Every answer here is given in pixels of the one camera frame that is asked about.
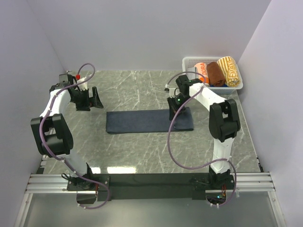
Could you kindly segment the dark blue towel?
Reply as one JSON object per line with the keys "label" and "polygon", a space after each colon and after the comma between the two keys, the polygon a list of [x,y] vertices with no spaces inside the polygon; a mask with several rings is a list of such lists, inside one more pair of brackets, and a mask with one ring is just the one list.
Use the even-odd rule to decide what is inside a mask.
{"label": "dark blue towel", "polygon": [[[106,132],[109,134],[168,132],[171,120],[169,110],[139,110],[107,112]],[[194,122],[190,108],[180,113],[172,131],[193,131]]]}

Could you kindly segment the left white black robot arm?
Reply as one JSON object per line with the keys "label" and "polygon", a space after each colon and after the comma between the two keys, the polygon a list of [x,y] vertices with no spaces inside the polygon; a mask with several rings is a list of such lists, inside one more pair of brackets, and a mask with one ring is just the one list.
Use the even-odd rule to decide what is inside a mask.
{"label": "left white black robot arm", "polygon": [[96,87],[89,94],[88,80],[92,78],[91,75],[82,78],[79,74],[72,76],[66,73],[59,78],[60,82],[49,90],[50,99],[45,110],[31,120],[31,129],[39,153],[64,163],[70,175],[62,176],[70,184],[90,190],[97,181],[90,166],[73,151],[73,137],[64,113],[69,103],[74,103],[77,111],[90,111],[92,107],[102,109],[103,105]]}

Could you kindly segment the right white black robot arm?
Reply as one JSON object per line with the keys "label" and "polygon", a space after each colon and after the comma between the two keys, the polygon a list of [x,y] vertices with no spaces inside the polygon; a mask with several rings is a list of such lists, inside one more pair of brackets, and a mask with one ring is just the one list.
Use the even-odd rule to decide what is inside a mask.
{"label": "right white black robot arm", "polygon": [[185,110],[185,105],[195,99],[209,112],[209,131],[214,139],[213,159],[204,166],[209,167],[208,183],[218,189],[230,176],[234,166],[230,154],[234,139],[241,128],[238,108],[235,100],[225,99],[211,91],[200,79],[189,79],[186,72],[178,73],[173,78],[179,94],[172,94],[167,99],[169,104],[169,130],[172,130],[177,116]]}

